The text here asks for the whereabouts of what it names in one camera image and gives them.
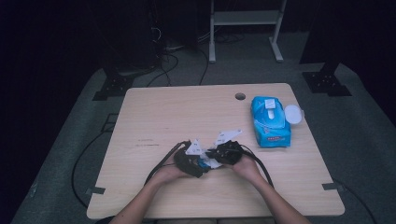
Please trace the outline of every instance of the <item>gray carpet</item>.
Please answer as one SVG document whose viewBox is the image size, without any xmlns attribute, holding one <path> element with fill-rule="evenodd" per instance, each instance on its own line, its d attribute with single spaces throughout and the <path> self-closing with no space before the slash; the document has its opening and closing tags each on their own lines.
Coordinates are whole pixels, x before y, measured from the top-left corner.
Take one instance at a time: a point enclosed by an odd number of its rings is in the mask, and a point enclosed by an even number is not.
<svg viewBox="0 0 396 224">
<path fill-rule="evenodd" d="M 289 83 L 305 112 L 330 174 L 341 180 L 364 200 L 377 223 L 396 220 L 396 129 L 359 77 L 340 65 L 336 76 L 352 96 L 329 97 L 311 93 L 302 72 L 318 71 L 322 64 L 299 64 L 307 34 L 281 34 L 279 48 L 285 58 L 277 63 L 268 43 L 268 35 L 246 35 L 231 45 L 216 45 L 217 62 L 210 64 L 202 85 L 245 83 Z M 208 45 L 200 48 L 206 53 Z M 201 51 L 173 53 L 178 65 L 168 73 L 172 86 L 198 85 L 206 61 Z M 164 57 L 163 68 L 175 64 Z M 138 77 L 134 87 L 146 85 L 162 70 Z M 122 97 L 106 101 L 92 98 L 106 77 L 102 70 L 92 75 L 60 131 L 35 183 L 12 223 L 94 223 L 73 194 L 71 174 L 80 153 L 101 133 L 109 113 L 118 113 Z M 150 86 L 167 86 L 165 76 Z M 102 133 L 84 152 L 76 167 L 76 191 L 88 204 L 111 133 Z M 351 193 L 340 191 L 346 212 L 340 217 L 310 217 L 313 223 L 373 223 L 363 205 Z"/>
</svg>

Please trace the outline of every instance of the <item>tabletop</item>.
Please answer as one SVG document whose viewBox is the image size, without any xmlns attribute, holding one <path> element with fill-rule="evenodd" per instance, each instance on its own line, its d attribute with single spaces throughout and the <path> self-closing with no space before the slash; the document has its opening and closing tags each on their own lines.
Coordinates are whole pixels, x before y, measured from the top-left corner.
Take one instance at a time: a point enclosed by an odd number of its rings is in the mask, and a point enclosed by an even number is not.
<svg viewBox="0 0 396 224">
<path fill-rule="evenodd" d="M 305 216 L 338 216 L 345 207 L 305 120 L 291 127 L 291 146 L 260 148 L 250 115 L 255 96 L 298 105 L 290 85 L 242 84 L 135 88 L 127 91 L 98 176 L 87 216 L 116 215 L 144 185 L 149 172 L 177 143 L 199 139 L 213 147 L 221 131 L 249 147 L 267 168 L 276 191 Z M 269 217 L 260 194 L 227 168 L 180 178 L 160 189 L 147 218 Z"/>
</svg>

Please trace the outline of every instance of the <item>black wall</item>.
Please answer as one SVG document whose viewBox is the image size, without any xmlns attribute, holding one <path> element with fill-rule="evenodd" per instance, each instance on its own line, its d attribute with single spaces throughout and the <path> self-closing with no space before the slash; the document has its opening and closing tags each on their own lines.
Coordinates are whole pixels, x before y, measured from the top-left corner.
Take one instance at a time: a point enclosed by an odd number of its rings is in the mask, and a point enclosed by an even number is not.
<svg viewBox="0 0 396 224">
<path fill-rule="evenodd" d="M 320 2 L 301 63 L 336 58 L 359 75 L 396 125 L 396 5 L 389 0 Z"/>
<path fill-rule="evenodd" d="M 1 1 L 1 223 L 9 223 L 83 86 L 100 46 L 84 5 Z"/>
</svg>

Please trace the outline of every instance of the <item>person's left hand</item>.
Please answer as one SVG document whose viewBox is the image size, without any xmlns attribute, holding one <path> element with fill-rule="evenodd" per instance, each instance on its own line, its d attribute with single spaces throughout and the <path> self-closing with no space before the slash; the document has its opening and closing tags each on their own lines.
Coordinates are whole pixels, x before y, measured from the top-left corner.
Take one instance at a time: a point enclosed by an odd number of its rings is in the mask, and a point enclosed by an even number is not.
<svg viewBox="0 0 396 224">
<path fill-rule="evenodd" d="M 177 152 L 178 150 L 163 163 L 163 167 L 161 167 L 152 178 L 162 183 L 169 183 L 182 176 L 190 176 L 176 167 L 174 156 Z"/>
</svg>

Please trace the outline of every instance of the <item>hole in table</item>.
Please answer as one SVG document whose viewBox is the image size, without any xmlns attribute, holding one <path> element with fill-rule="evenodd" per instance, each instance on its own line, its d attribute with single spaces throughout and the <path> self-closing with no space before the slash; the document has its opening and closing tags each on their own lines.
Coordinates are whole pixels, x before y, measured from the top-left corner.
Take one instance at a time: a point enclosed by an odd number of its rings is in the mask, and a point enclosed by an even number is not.
<svg viewBox="0 0 396 224">
<path fill-rule="evenodd" d="M 235 95 L 235 98 L 236 98 L 237 100 L 245 100 L 247 97 L 246 97 L 246 95 L 245 95 L 244 93 L 238 92 L 238 93 Z"/>
</svg>

